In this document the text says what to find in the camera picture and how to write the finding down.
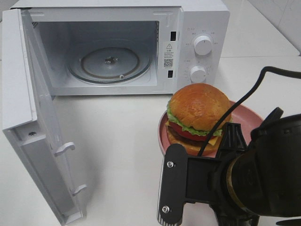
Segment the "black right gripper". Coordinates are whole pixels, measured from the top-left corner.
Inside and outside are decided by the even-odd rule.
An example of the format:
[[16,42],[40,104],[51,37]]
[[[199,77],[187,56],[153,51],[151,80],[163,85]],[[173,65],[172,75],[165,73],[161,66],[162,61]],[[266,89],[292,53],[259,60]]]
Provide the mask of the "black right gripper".
[[227,170],[245,153],[246,142],[238,123],[226,123],[216,157],[192,156],[180,144],[167,148],[162,163],[157,220],[163,226],[182,223],[186,203],[206,203],[220,226],[256,226],[259,216],[239,207],[227,188]]

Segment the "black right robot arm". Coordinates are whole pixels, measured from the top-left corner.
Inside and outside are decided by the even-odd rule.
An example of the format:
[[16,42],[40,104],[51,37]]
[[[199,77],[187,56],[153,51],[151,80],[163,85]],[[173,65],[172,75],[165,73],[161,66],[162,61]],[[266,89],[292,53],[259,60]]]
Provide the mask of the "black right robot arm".
[[206,203],[220,226],[255,226],[260,216],[281,217],[279,226],[301,223],[301,117],[276,108],[245,143],[241,127],[225,125],[214,158],[192,156],[180,144],[162,163],[157,220],[182,223],[186,203]]

